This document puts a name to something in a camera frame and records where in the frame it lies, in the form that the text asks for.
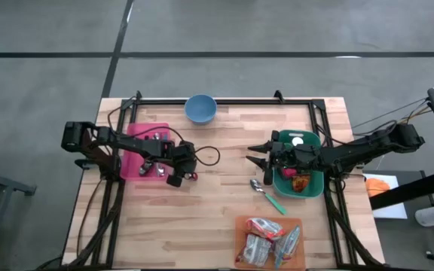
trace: wooden tabletop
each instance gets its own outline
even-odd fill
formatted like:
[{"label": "wooden tabletop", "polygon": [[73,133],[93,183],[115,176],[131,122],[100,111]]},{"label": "wooden tabletop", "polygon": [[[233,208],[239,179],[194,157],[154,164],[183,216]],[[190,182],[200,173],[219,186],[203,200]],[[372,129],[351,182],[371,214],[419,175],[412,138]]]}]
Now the wooden tabletop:
[{"label": "wooden tabletop", "polygon": [[[332,136],[353,140],[343,98],[325,100]],[[108,113],[120,106],[121,99],[103,99],[96,125],[108,126]],[[127,113],[127,126],[130,113]],[[118,113],[112,115],[117,125]],[[234,267],[234,219],[239,215],[279,217],[281,214],[249,186],[250,178],[262,180],[263,173],[245,156],[250,145],[265,143],[273,129],[311,131],[308,107],[304,105],[220,105],[212,123],[195,126],[184,115],[181,105],[139,106],[137,123],[168,123],[183,138],[217,147],[222,158],[216,166],[197,164],[198,181],[184,180],[180,188],[164,181],[127,181],[118,228],[114,268],[232,268]],[[214,150],[199,157],[211,163]],[[63,263],[76,257],[76,240],[90,195],[99,182],[98,170],[87,170],[82,178],[69,231]],[[346,180],[344,191],[351,227],[362,244],[384,262],[371,206],[361,177]],[[83,248],[94,234],[104,191],[99,186],[81,237]],[[276,196],[272,187],[264,188],[277,198],[290,218],[300,218],[304,228],[307,268],[335,267],[323,195],[314,199],[289,199]],[[109,230],[104,237],[105,259]],[[340,232],[344,258],[347,253]]]}]

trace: green container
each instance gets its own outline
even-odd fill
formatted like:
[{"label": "green container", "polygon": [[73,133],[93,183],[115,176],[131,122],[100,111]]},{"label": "green container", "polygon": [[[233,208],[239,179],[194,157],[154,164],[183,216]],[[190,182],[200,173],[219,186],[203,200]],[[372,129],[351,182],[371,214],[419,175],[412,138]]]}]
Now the green container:
[{"label": "green container", "polygon": [[[317,148],[321,148],[321,141],[319,137],[313,132],[300,131],[300,130],[283,130],[279,135],[279,142],[290,143],[292,145],[292,139],[296,137],[296,134],[301,137],[304,144],[314,145]],[[276,193],[280,196],[287,196],[296,199],[306,199],[319,196],[324,190],[324,174],[319,171],[311,171],[309,184],[302,192],[296,192],[292,189],[292,183],[290,180],[283,180],[277,169],[273,171],[274,181],[272,185]]]}]

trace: blue bowl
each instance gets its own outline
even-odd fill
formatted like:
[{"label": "blue bowl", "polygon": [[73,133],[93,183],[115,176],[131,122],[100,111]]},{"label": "blue bowl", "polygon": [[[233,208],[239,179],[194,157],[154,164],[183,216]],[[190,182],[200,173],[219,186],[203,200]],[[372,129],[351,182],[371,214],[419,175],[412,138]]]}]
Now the blue bowl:
[{"label": "blue bowl", "polygon": [[217,112],[217,103],[208,95],[198,94],[190,97],[185,103],[185,114],[195,124],[207,124]]}]

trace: white paper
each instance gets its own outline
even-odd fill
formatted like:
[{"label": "white paper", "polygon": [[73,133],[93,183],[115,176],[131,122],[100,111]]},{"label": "white paper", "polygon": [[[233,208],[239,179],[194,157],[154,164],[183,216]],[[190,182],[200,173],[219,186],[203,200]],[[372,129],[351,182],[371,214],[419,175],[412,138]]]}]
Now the white paper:
[{"label": "white paper", "polygon": [[[391,175],[376,175],[376,174],[363,174],[366,178],[376,178],[386,182],[390,189],[398,187],[398,179],[396,176]],[[373,216],[375,218],[398,218],[398,219],[408,219],[405,210],[405,204],[398,203],[393,206],[384,207],[373,211]]]}]

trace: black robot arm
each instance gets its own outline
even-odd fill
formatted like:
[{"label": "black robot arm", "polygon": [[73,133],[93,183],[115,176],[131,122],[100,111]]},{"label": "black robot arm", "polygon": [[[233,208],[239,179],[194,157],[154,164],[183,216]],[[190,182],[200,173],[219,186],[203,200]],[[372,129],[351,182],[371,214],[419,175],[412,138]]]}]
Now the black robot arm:
[{"label": "black robot arm", "polygon": [[61,147],[69,152],[82,153],[87,159],[76,160],[75,163],[84,167],[85,163],[93,163],[99,167],[102,175],[111,177],[113,159],[99,146],[124,149],[140,154],[143,159],[162,163],[173,168],[167,183],[180,187],[182,178],[193,178],[197,160],[194,144],[180,141],[178,146],[172,141],[148,139],[142,140],[130,135],[118,135],[107,126],[96,126],[91,122],[67,122],[63,133]]},{"label": "black robot arm", "polygon": [[271,140],[264,145],[248,147],[251,151],[264,154],[269,152],[268,160],[247,156],[247,159],[264,170],[264,183],[267,185],[272,184],[274,168],[317,170],[327,176],[339,178],[360,163],[368,163],[392,151],[413,152],[424,143],[411,124],[392,125],[334,148],[316,148],[306,144],[292,146],[278,142],[278,139],[279,132],[273,131]]}]

